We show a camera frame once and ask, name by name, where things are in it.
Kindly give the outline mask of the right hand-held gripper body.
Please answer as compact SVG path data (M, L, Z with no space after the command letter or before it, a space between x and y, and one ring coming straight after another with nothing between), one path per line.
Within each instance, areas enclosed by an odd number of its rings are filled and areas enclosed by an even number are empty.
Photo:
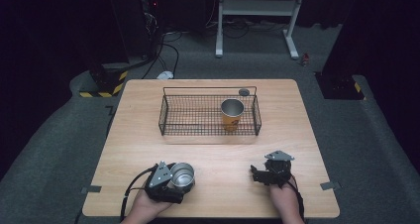
M291 162L294 157L283 151L275 151L264 156L265 169L271 174L271 184L283 187L292 177Z

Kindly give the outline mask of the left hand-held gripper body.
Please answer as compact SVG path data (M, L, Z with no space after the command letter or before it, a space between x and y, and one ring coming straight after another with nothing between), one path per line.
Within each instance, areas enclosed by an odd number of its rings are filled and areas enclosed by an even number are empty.
M164 161L156 164L151 171L145 184L145 191L154 201L181 203L184 194L170 187L171 182L169 169Z

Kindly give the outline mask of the silver metal cup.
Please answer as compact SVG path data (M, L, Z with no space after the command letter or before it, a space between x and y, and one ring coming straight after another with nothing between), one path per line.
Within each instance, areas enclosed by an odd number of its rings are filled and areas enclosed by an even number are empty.
M182 185L190 182L195 183L195 170L193 166L188 163L177 163L171 183Z

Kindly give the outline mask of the orange cup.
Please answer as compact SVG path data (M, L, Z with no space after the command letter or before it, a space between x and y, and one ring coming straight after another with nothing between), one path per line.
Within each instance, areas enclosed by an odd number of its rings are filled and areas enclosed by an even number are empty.
M234 132L238 129L244 111L245 105L239 99L227 98L222 102L222 123L227 132Z

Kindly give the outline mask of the black wire basket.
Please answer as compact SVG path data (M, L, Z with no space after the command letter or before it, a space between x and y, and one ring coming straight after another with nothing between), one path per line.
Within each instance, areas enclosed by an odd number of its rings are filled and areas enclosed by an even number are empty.
M239 90L247 88L249 96ZM221 104L236 98L245 105L238 129L227 132ZM163 136L257 136L262 118L255 86L167 86L162 89L158 127Z

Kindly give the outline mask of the person's left hand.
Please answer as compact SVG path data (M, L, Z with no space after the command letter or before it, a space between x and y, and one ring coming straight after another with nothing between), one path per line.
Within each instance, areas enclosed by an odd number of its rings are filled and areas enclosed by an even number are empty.
M141 189L136 195L129 215L147 216L151 222L170 206L170 202L154 201L150 199L147 193Z

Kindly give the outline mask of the person's right hand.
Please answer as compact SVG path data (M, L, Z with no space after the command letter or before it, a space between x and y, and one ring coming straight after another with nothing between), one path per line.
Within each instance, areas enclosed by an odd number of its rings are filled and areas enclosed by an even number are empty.
M293 187L287 183L282 187L269 186L270 199L284 222L300 220L299 204Z

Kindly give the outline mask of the grey tape piece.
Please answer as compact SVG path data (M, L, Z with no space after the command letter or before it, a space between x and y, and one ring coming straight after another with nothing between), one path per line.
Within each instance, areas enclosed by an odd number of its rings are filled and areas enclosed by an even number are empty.
M89 185L89 186L83 186L81 188L81 193L82 194L87 194L89 192L100 192L101 191L102 186L98 186L98 185Z
M328 181L328 182L324 182L320 184L321 188L323 190L328 190L328 189L340 189L341 185L337 182L337 181Z

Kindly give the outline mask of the yellow black striped stand base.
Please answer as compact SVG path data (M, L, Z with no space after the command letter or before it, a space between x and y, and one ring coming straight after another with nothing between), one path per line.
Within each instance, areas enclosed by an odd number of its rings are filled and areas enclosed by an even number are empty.
M114 97L121 91L128 72L121 68L105 68L103 65L89 69L91 80L86 88L79 90L83 98Z
M325 99L365 99L361 87L351 76L342 77L323 72L316 72L315 77Z

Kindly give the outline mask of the dark equipment tower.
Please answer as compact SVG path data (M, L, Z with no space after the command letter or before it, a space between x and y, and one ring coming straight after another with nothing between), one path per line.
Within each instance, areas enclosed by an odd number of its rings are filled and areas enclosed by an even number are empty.
M144 58L152 59L157 54L158 44L161 41L161 7L159 0L140 0L143 13L143 28L146 34L146 54Z

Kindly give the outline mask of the white metal stand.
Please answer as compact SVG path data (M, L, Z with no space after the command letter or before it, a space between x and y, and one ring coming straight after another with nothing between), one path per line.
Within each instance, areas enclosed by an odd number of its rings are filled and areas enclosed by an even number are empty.
M224 16L272 16L289 17L288 28L283 36L292 59L299 59L299 53L292 39L297 16L303 0L218 0L217 35L215 57L223 56Z

